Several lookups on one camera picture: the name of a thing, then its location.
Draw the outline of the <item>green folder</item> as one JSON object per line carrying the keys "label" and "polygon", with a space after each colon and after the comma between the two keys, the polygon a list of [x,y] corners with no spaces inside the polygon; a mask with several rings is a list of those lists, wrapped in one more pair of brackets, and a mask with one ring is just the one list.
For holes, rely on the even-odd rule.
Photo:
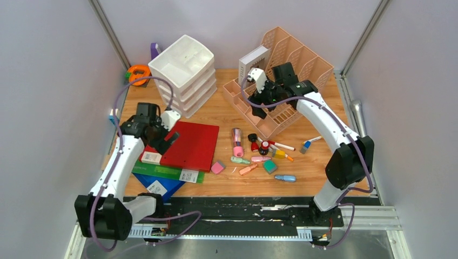
{"label": "green folder", "polygon": [[205,176],[204,172],[200,171],[153,165],[149,163],[142,163],[140,161],[135,163],[132,172],[190,183],[203,183]]}

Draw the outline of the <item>red folder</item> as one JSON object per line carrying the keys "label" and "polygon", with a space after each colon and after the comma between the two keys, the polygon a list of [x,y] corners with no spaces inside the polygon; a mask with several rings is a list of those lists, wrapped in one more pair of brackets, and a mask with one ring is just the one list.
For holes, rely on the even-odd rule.
{"label": "red folder", "polygon": [[147,153],[149,164],[209,172],[218,140],[219,126],[179,121],[166,139],[171,138],[175,133],[178,133],[179,137],[164,155],[147,146],[138,161],[144,162],[143,156]]}

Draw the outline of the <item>white hardcover book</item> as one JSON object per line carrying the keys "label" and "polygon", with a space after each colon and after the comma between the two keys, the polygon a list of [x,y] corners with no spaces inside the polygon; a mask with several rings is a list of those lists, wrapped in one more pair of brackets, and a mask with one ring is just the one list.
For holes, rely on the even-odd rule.
{"label": "white hardcover book", "polygon": [[270,57],[270,49],[259,46],[253,51],[239,59],[238,66],[238,83],[241,85],[244,78],[248,75],[252,68],[264,70]]}

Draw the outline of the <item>pink plastic file organizer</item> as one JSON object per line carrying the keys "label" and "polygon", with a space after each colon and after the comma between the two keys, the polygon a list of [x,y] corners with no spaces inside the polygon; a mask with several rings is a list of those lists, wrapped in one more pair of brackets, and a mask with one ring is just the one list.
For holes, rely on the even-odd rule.
{"label": "pink plastic file organizer", "polygon": [[[267,31],[261,41],[270,50],[265,72],[276,83],[291,83],[288,75],[298,81],[310,80],[322,90],[332,75],[334,67],[305,46],[290,33],[277,26]],[[223,96],[247,123],[264,139],[270,139],[297,121],[301,114],[288,104],[281,104],[269,111],[265,119],[252,115],[252,108],[244,101],[238,80],[231,80],[223,86]]]}

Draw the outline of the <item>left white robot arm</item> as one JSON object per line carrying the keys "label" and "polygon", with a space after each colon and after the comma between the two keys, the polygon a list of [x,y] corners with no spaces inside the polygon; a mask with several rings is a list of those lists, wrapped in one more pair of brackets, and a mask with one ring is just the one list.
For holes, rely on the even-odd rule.
{"label": "left white robot arm", "polygon": [[153,223],[165,217],[163,199],[141,193],[124,202],[125,187],[135,163],[147,146],[164,155],[179,138],[173,128],[180,120],[178,111],[139,103],[135,115],[118,126],[113,153],[97,183],[87,195],[78,195],[75,211],[84,237],[123,241],[133,224],[144,218]]}

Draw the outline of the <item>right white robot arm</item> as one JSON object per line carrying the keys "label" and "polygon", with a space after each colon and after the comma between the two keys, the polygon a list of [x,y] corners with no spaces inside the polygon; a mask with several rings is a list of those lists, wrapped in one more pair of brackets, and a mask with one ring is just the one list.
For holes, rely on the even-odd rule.
{"label": "right white robot arm", "polygon": [[360,136],[348,127],[324,101],[318,88],[310,80],[299,80],[290,62],[273,68],[273,80],[260,68],[252,68],[244,83],[253,83],[254,92],[245,97],[252,114],[265,119],[265,110],[273,111],[281,104],[288,104],[307,118],[325,140],[332,156],[325,167],[326,182],[309,205],[309,220],[322,225],[330,213],[350,190],[357,190],[356,183],[367,179],[373,191],[371,179],[374,141]]}

